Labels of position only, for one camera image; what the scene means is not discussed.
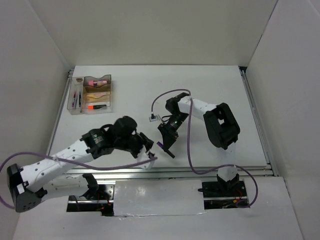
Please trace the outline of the yellow highlighter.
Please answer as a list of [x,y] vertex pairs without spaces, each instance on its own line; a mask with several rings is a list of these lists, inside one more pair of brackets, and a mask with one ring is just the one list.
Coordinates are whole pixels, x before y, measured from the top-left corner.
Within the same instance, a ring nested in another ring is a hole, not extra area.
[[87,98],[92,98],[92,99],[99,99],[101,97],[105,96],[104,93],[87,93],[86,97]]

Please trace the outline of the red white pen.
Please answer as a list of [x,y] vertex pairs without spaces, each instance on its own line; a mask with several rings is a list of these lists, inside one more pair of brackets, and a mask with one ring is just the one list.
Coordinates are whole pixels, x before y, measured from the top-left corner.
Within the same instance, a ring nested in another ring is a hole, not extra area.
[[75,91],[72,97],[71,107],[75,108],[76,104],[77,104],[77,92]]

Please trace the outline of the purple capped black highlighter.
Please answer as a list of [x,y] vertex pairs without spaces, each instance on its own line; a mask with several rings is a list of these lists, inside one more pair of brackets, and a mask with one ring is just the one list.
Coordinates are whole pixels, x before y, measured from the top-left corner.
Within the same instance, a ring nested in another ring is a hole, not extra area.
[[172,153],[172,152],[170,152],[168,149],[166,149],[165,148],[165,146],[161,143],[161,142],[157,142],[156,143],[165,153],[167,153],[171,158],[175,158],[175,155]]

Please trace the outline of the blue clear pen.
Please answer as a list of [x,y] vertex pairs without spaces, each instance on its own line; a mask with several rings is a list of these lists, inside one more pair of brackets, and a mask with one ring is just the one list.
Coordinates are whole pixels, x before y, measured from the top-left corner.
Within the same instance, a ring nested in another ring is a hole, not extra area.
[[82,107],[82,92],[81,91],[78,92],[78,107],[79,108]]

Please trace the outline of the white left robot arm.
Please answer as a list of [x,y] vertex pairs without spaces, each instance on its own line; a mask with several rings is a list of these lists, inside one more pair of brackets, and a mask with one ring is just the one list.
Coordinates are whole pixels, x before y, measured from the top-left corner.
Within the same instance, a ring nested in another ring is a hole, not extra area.
[[135,163],[114,167],[102,167],[101,171],[140,167],[149,170],[157,157],[151,152],[154,142],[142,132],[137,132],[136,121],[123,116],[113,124],[91,129],[64,150],[52,155],[40,155],[40,161],[7,167],[7,183],[13,201],[12,209],[23,213],[53,198],[64,196],[85,197],[92,200],[107,197],[91,173],[78,176],[66,173],[76,166],[90,170],[89,165],[102,156],[119,150],[128,152]]

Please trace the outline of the pink capped pencil tube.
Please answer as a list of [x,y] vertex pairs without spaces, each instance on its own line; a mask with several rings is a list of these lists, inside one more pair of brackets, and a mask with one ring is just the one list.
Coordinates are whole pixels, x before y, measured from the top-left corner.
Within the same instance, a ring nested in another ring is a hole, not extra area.
[[110,83],[110,81],[108,79],[102,79],[102,80],[89,80],[88,81],[88,85],[91,87],[101,87],[104,85],[108,85]]

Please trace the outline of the orange capped black highlighter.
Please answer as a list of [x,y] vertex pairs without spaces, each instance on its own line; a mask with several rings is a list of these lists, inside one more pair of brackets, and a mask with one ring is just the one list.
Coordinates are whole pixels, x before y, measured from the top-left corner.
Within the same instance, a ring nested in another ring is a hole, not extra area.
[[99,110],[99,109],[105,109],[108,106],[106,104],[96,104],[96,105],[88,105],[87,109],[89,110]]

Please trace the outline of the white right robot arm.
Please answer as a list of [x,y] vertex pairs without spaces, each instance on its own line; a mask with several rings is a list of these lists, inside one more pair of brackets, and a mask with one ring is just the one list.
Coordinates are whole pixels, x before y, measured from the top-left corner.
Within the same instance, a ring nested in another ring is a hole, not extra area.
[[188,117],[196,117],[205,125],[209,141],[220,150],[221,154],[231,152],[240,134],[240,127],[226,103],[212,104],[193,99],[189,93],[183,92],[171,97],[165,103],[165,109],[171,113],[168,121],[162,121],[157,127],[162,135],[162,142],[157,145],[170,157],[170,147],[177,141],[178,129]]

